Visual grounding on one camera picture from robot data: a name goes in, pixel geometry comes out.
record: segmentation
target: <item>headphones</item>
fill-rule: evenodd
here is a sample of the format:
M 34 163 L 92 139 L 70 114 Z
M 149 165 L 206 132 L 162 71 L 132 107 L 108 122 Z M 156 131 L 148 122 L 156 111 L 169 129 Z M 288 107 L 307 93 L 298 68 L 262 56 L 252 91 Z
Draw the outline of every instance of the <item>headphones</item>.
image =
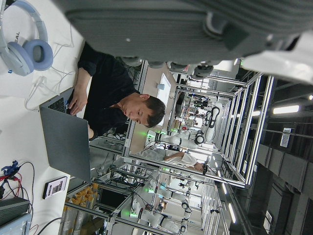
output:
M 1 15 L 4 13 L 5 2 L 5 0 L 2 2 Z M 48 34 L 44 22 L 36 9 L 29 3 L 17 0 L 12 6 L 27 11 L 34 19 L 39 39 L 26 42 L 23 47 L 16 42 L 6 43 L 2 29 L 2 19 L 0 19 L 0 54 L 4 62 L 9 69 L 21 76 L 26 76 L 34 70 L 47 70 L 53 63 L 53 52 L 48 44 Z

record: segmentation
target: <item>man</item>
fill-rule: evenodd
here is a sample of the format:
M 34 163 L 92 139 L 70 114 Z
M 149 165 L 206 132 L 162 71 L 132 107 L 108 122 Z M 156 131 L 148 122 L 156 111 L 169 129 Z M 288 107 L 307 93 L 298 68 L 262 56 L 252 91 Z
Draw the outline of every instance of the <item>man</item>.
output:
M 78 62 L 77 82 L 69 104 L 71 114 L 76 115 L 85 105 L 84 119 L 90 126 L 90 140 L 123 125 L 128 118 L 154 127 L 165 114 L 162 101 L 135 90 L 127 70 L 113 56 L 97 52 L 87 43 Z
M 198 163 L 197 159 L 188 153 L 159 148 L 149 148 L 139 152 L 138 155 L 151 160 L 163 161 L 203 172 L 203 164 Z

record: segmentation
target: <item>blue headphone ear cushion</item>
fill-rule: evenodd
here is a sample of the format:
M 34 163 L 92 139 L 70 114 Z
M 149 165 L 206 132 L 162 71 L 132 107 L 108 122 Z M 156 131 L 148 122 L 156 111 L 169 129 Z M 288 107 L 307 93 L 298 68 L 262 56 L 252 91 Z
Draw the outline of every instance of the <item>blue headphone ear cushion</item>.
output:
M 8 48 L 9 49 L 14 48 L 15 51 L 18 52 L 18 54 L 14 53 L 18 57 L 18 59 L 21 60 L 21 57 L 22 57 L 24 61 L 26 62 L 26 65 L 23 64 L 23 66 L 28 66 L 30 72 L 34 71 L 34 65 L 33 65 L 31 58 L 29 57 L 26 50 L 20 44 L 17 44 L 15 42 L 9 42 Z
M 40 46 L 42 48 L 42 53 L 43 53 L 41 55 L 42 60 L 39 62 L 36 62 L 34 60 L 34 48 L 37 46 Z M 27 51 L 30 59 L 32 60 L 35 70 L 44 71 L 52 66 L 52 63 L 53 63 L 52 48 L 44 40 L 40 40 L 40 39 L 31 40 L 25 43 L 23 47 Z

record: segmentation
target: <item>green light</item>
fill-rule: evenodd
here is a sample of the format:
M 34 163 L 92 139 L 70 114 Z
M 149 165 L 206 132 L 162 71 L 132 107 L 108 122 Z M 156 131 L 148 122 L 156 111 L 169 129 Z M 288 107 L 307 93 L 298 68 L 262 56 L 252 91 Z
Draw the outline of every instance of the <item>green light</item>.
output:
M 129 217 L 138 218 L 138 215 L 137 215 L 136 213 L 130 213 L 130 214 L 129 214 Z

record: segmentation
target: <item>gray fabric object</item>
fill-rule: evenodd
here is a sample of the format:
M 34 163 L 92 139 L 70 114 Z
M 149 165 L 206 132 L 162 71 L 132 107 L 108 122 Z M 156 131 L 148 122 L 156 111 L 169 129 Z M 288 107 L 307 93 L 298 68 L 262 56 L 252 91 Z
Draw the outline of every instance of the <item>gray fabric object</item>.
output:
M 180 65 L 286 49 L 313 27 L 307 0 L 53 2 L 95 50 Z

